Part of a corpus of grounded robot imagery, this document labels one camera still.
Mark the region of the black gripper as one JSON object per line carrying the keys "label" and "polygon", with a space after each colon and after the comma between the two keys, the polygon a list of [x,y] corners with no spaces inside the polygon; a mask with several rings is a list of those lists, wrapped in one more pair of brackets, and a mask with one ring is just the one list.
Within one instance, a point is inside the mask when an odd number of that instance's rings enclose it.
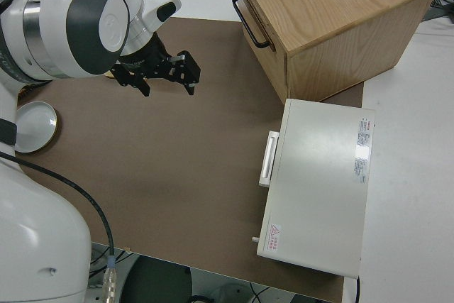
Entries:
{"label": "black gripper", "polygon": [[139,50],[129,55],[120,56],[120,64],[115,64],[110,72],[122,86],[138,89],[144,97],[150,96],[150,86],[145,78],[166,78],[181,84],[189,94],[194,95],[199,83],[201,69],[189,51],[183,50],[171,57],[158,34]]}

